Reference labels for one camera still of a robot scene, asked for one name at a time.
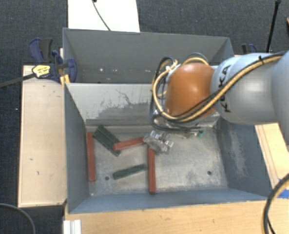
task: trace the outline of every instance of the wooden stick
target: wooden stick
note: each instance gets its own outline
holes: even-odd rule
[[[155,151],[148,146],[149,193],[156,193]]]
[[[113,150],[114,151],[121,151],[121,150],[124,150],[124,149],[127,149],[127,148],[131,148],[131,147],[134,147],[134,146],[139,146],[139,145],[142,145],[142,144],[144,144],[143,137],[134,138],[134,139],[130,139],[130,140],[127,140],[127,141],[122,141],[122,142],[119,142],[119,143],[115,143],[113,145]]]
[[[95,181],[96,180],[96,164],[95,164],[95,150],[94,150],[93,134],[91,132],[86,133],[86,139],[87,139],[89,181]]]

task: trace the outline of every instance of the wooden surface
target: wooden surface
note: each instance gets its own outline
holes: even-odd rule
[[[24,66],[23,75],[34,66]],[[66,155],[62,86],[47,79],[22,84],[18,206],[63,204]]]
[[[257,126],[269,175],[274,185],[289,172],[289,153],[277,124]],[[261,234],[265,201],[200,205],[167,209],[65,214],[81,219],[83,234]],[[270,220],[277,234],[289,234],[289,200],[276,199]]]

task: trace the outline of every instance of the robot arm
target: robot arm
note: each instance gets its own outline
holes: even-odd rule
[[[278,122],[289,150],[289,51],[233,57],[216,68],[203,56],[181,65],[166,59],[152,92],[150,118],[158,129],[197,131],[218,113],[239,124]]]

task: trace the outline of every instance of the yellow cable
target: yellow cable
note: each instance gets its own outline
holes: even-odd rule
[[[192,61],[201,61],[202,63],[206,64],[206,65],[209,65],[208,62],[206,62],[203,58],[201,57],[192,57],[192,58],[189,58],[187,60],[185,60],[182,65],[184,64],[187,64],[187,63],[190,63]]]

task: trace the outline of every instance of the gray wooden box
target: gray wooden box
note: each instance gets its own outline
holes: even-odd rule
[[[168,155],[156,156],[157,194],[147,172],[119,180],[112,174],[146,163],[146,147],[116,157],[97,140],[95,182],[88,180],[86,132],[104,125],[121,141],[152,130],[150,83],[165,56],[183,61],[204,54],[211,65],[233,56],[225,37],[63,29],[64,59],[75,58],[78,76],[65,86],[65,137],[70,213],[123,211],[265,199],[271,190],[253,126],[219,119],[199,137],[172,135]]]

